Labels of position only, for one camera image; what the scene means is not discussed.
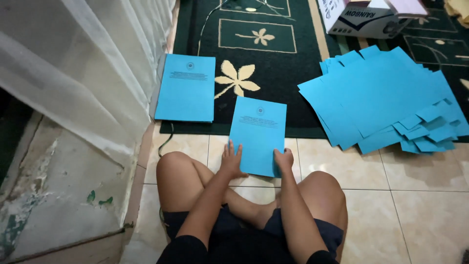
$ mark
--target dark shorts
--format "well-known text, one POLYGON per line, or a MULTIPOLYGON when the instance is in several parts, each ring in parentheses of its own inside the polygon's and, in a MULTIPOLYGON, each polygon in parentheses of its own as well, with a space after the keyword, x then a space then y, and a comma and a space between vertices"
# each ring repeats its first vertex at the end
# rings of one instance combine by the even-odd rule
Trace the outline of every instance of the dark shorts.
MULTIPOLYGON (((176 237, 177 233, 179 232, 179 229, 186 220, 188 214, 189 212, 163 212, 166 232, 171 240, 176 237)), ((342 243, 344 231, 328 222, 319 219, 314 219, 314 221, 318 226, 319 233, 321 234, 324 244, 326 245, 327 249, 332 254, 332 256, 335 258, 337 256, 337 248, 342 243)), ((220 213, 218 214, 217 221, 213 226, 212 233, 221 234, 239 228, 253 227, 234 216, 230 212, 228 205, 224 205, 223 208, 220 209, 220 213)), ((265 224, 264 231, 278 236, 281 239, 285 239, 282 218, 280 216, 280 208, 277 208, 273 211, 272 216, 265 224)))

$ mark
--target knee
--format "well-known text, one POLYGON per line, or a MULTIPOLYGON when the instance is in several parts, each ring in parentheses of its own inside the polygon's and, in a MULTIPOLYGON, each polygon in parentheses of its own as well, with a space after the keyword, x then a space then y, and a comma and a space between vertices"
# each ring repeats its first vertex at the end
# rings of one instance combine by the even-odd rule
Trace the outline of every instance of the knee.
POLYGON ((314 171, 310 173, 303 181, 308 181, 313 186, 321 190, 327 190, 328 193, 333 193, 337 197, 340 197, 341 200, 345 201, 345 194, 342 191, 339 182, 334 176, 327 172, 314 171))
POLYGON ((180 164, 181 162, 185 162, 189 160, 189 156, 186 154, 180 152, 180 151, 173 151, 164 154, 158 161, 156 165, 156 169, 162 169, 164 167, 171 167, 177 164, 180 164))

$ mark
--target cardboard box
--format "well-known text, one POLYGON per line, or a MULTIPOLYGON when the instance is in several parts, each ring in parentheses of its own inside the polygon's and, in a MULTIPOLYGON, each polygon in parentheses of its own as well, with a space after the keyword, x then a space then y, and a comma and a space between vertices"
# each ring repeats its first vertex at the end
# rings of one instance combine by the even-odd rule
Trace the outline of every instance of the cardboard box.
POLYGON ((344 0, 318 0, 328 34, 392 39, 411 18, 399 18, 384 0, 371 0, 367 7, 344 0))

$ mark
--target hand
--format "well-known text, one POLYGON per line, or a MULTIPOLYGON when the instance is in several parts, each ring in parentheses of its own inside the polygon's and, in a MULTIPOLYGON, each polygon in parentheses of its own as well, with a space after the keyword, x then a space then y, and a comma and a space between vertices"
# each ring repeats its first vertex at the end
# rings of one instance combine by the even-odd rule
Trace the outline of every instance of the hand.
POLYGON ((273 156, 274 156, 275 163, 278 165, 278 167, 280 168, 282 172, 288 171, 288 170, 291 171, 293 167, 293 161, 294 161, 293 153, 291 149, 285 148, 285 150, 283 151, 283 154, 280 153, 278 149, 274 149, 273 156))
POLYGON ((229 146, 225 144, 225 150, 221 156, 221 166, 220 171, 223 170, 228 174, 232 179, 247 177, 247 173, 241 172, 239 165, 241 163, 242 155, 242 145, 238 147, 238 152, 235 154, 235 147, 233 146, 233 141, 230 140, 229 146))

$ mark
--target person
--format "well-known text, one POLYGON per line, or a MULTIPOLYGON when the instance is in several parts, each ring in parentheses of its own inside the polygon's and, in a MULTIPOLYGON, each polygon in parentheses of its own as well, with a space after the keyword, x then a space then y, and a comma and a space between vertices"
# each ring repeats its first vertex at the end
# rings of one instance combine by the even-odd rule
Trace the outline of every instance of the person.
POLYGON ((338 263, 348 215, 337 180, 315 171, 298 185, 293 154, 274 150, 281 192, 272 203, 252 203, 228 188, 240 171, 242 145, 225 145, 214 175, 181 152, 162 156, 156 177, 171 242, 157 263, 338 263))

